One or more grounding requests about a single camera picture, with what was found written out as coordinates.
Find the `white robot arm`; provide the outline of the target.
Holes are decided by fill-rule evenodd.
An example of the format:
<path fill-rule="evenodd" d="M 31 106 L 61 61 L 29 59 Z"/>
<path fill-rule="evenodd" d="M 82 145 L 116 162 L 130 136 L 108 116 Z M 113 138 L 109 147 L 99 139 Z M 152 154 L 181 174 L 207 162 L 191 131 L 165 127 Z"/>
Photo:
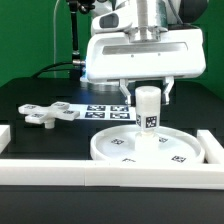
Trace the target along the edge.
<path fill-rule="evenodd" d="M 200 76 L 206 61 L 202 30 L 192 23 L 209 0 L 115 0 L 96 5 L 85 68 L 93 83 L 117 82 L 132 103 L 128 84 L 161 80 L 163 102 L 176 78 Z"/>

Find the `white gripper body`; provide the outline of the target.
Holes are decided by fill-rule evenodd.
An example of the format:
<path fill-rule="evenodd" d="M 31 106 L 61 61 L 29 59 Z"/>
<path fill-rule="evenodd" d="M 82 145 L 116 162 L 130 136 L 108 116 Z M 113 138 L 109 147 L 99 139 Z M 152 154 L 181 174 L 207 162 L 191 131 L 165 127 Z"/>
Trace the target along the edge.
<path fill-rule="evenodd" d="M 163 32 L 159 42 L 131 43 L 123 32 L 96 34 L 86 55 L 86 74 L 92 82 L 192 78 L 205 67 L 200 29 Z"/>

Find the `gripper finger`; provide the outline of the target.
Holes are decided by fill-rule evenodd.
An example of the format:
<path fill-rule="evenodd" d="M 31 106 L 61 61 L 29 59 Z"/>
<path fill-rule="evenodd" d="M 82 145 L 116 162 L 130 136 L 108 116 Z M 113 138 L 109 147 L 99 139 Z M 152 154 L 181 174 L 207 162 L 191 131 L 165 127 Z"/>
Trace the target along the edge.
<path fill-rule="evenodd" d="M 168 105 L 170 102 L 170 92 L 174 85 L 174 77 L 169 76 L 163 79 L 162 103 Z"/>
<path fill-rule="evenodd" d="M 128 106 L 134 106 L 136 104 L 135 97 L 130 93 L 128 89 L 129 82 L 127 79 L 119 80 L 119 89 L 125 97 L 125 103 Z"/>

